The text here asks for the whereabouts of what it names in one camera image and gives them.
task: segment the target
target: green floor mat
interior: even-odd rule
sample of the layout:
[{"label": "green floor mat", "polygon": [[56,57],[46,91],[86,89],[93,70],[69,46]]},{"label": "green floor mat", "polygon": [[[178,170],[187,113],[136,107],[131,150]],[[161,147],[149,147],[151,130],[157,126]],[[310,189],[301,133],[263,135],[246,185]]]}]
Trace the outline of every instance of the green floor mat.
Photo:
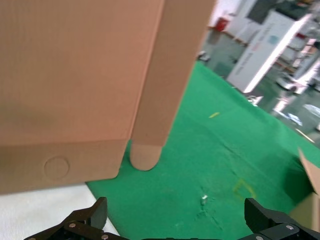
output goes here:
[{"label": "green floor mat", "polygon": [[289,212],[312,191],[298,147],[320,166],[316,147],[196,63],[156,167],[126,152],[115,179],[87,185],[125,238],[239,239],[246,197]]}]

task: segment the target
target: cardboard box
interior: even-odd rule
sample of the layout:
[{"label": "cardboard box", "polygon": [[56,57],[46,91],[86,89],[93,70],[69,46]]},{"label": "cardboard box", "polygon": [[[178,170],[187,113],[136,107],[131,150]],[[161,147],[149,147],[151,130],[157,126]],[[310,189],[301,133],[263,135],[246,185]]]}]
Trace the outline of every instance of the cardboard box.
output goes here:
[{"label": "cardboard box", "polygon": [[152,168],[214,2],[0,2],[0,193]]},{"label": "cardboard box", "polygon": [[320,232],[320,168],[308,161],[300,149],[299,157],[315,192],[299,203],[290,217],[302,226]]}]

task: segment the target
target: white floor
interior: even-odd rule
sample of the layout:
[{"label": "white floor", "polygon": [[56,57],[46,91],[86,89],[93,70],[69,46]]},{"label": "white floor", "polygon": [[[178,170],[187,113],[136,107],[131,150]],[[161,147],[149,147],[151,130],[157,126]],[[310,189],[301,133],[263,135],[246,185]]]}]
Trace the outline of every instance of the white floor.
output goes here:
[{"label": "white floor", "polygon": [[[25,238],[61,223],[73,210],[96,199],[86,184],[0,195],[0,239]],[[105,232],[118,234],[108,219]]]}]

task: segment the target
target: cardboard flap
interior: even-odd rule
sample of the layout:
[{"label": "cardboard flap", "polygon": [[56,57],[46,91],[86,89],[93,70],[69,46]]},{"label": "cardboard flap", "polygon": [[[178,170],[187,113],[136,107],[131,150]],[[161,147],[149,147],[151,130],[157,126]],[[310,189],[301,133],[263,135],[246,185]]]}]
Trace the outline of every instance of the cardboard flap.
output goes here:
[{"label": "cardboard flap", "polygon": [[306,174],[308,175],[308,178],[313,186],[313,189],[316,194],[320,194],[320,168],[315,166],[312,162],[308,161],[301,151],[301,149],[298,149],[299,151],[299,157],[300,161],[305,169]]}]

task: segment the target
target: circular mark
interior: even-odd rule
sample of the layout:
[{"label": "circular mark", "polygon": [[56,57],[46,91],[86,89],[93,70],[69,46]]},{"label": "circular mark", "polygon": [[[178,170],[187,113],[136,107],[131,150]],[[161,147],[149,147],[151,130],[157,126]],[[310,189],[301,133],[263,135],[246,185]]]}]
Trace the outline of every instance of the circular mark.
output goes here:
[{"label": "circular mark", "polygon": [[44,164],[44,174],[51,180],[59,180],[69,172],[68,159],[63,156],[55,156]]}]

